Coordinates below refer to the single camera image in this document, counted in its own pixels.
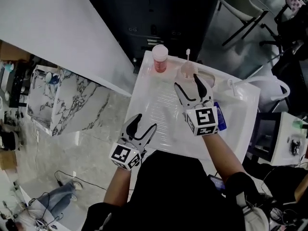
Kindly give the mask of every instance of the pink liquid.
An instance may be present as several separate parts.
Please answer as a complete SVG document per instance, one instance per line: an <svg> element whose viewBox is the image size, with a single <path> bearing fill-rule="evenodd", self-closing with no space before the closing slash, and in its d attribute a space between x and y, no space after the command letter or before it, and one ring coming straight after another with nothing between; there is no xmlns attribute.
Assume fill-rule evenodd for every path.
<svg viewBox="0 0 308 231"><path fill-rule="evenodd" d="M167 60L164 60L163 62L154 60L154 68L158 73L163 73L167 68Z"/></svg>

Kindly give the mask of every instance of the pink jar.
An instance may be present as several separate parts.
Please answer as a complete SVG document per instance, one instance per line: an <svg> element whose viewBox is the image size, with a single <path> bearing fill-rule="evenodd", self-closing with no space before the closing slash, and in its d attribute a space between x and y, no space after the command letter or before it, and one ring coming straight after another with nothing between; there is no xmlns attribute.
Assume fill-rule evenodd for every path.
<svg viewBox="0 0 308 231"><path fill-rule="evenodd" d="M164 45L158 44L153 47L152 55L155 70L159 73L164 72L167 68L168 49Z"/></svg>

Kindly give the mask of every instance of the marble box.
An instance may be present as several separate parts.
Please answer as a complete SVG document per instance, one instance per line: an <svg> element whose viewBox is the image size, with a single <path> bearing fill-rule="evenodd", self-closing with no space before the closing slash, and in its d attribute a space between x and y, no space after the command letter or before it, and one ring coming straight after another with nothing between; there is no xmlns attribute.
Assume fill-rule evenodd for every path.
<svg viewBox="0 0 308 231"><path fill-rule="evenodd" d="M47 72L58 73L58 84L45 82ZM55 136L100 127L110 90L63 68L38 65L31 77L26 116Z"/></svg>

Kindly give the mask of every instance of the jar lid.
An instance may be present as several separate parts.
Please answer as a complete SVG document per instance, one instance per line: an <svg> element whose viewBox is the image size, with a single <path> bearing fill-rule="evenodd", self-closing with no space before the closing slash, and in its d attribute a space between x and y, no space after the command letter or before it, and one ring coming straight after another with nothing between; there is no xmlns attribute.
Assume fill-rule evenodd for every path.
<svg viewBox="0 0 308 231"><path fill-rule="evenodd" d="M162 44L155 45L152 49L152 55L154 60L163 62L168 57L168 49Z"/></svg>

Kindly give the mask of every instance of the blue package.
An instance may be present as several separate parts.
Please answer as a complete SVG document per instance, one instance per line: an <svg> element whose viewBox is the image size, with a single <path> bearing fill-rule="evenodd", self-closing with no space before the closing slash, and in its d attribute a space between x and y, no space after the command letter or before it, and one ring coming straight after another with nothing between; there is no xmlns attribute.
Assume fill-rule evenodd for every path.
<svg viewBox="0 0 308 231"><path fill-rule="evenodd" d="M218 102L214 102L214 106L217 108L217 116L218 116L218 129L220 131L223 131L227 128L227 124L225 121L225 118L223 117L222 111L220 109L220 106Z"/></svg>

